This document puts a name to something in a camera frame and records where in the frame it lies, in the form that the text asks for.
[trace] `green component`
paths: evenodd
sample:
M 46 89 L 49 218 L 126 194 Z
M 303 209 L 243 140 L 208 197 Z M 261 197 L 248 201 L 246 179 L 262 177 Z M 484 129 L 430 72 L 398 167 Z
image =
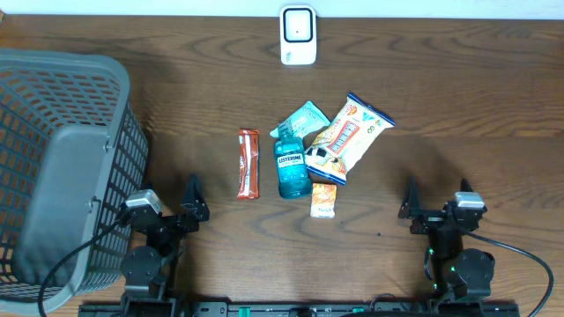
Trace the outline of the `green component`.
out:
M 250 308 L 239 308 L 239 317 L 250 317 Z

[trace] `red wrapper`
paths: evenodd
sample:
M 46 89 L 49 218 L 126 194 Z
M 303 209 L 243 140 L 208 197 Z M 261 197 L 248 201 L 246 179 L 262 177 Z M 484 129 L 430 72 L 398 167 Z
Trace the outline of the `red wrapper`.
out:
M 238 199 L 257 199 L 258 196 L 258 130 L 239 130 L 239 194 Z

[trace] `orange packet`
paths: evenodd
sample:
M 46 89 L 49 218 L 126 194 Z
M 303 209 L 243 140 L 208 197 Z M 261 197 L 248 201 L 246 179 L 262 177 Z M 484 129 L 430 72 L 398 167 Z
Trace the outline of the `orange packet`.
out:
M 335 199 L 337 198 L 337 185 L 314 184 L 311 195 L 311 217 L 335 217 Z
M 258 195 L 258 130 L 239 130 L 239 194 L 237 198 L 257 199 Z

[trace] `white wall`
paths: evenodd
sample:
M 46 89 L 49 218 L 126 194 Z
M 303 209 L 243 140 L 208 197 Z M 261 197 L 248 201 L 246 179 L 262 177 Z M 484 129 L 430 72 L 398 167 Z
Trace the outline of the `white wall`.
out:
M 275 17 L 309 4 L 319 17 L 564 19 L 564 0 L 2 0 L 6 13 Z

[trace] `bottle label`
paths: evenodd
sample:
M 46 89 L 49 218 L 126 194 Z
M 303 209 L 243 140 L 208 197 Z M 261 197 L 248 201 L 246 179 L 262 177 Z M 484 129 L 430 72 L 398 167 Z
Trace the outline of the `bottle label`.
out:
M 278 168 L 284 168 L 299 164 L 303 164 L 303 156 L 301 155 L 301 153 L 288 154 L 278 158 Z

